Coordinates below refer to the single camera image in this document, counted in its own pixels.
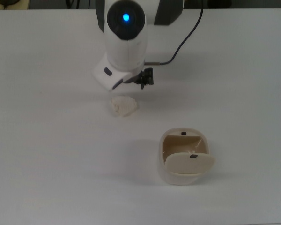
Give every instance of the beige container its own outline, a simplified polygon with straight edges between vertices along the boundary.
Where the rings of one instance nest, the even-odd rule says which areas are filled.
[[[174,128],[160,140],[161,176],[170,184],[189,185],[214,165],[205,136],[194,129]]]

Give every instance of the blue light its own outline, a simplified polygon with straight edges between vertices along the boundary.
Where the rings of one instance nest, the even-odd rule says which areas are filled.
[[[129,15],[128,15],[127,13],[125,13],[125,14],[123,15],[123,20],[124,20],[125,22],[128,22],[128,21],[130,20]]]

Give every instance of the container lid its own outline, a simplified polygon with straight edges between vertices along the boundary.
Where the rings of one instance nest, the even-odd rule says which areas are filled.
[[[209,154],[179,152],[166,158],[165,168],[172,173],[199,174],[210,170],[214,162],[215,158]]]

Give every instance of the table surface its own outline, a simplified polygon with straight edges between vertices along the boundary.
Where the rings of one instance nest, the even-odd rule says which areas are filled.
[[[149,27],[147,60],[168,60],[200,11]],[[106,92],[92,10],[0,11],[0,225],[281,223],[281,9],[204,10],[154,86]],[[115,95],[135,98],[126,118]],[[190,127],[217,161],[166,184],[158,144]]]

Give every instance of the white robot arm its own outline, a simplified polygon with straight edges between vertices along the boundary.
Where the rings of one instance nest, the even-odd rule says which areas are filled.
[[[184,0],[96,0],[106,53],[92,74],[107,90],[122,83],[152,85],[153,69],[145,69],[148,24],[170,25]]]

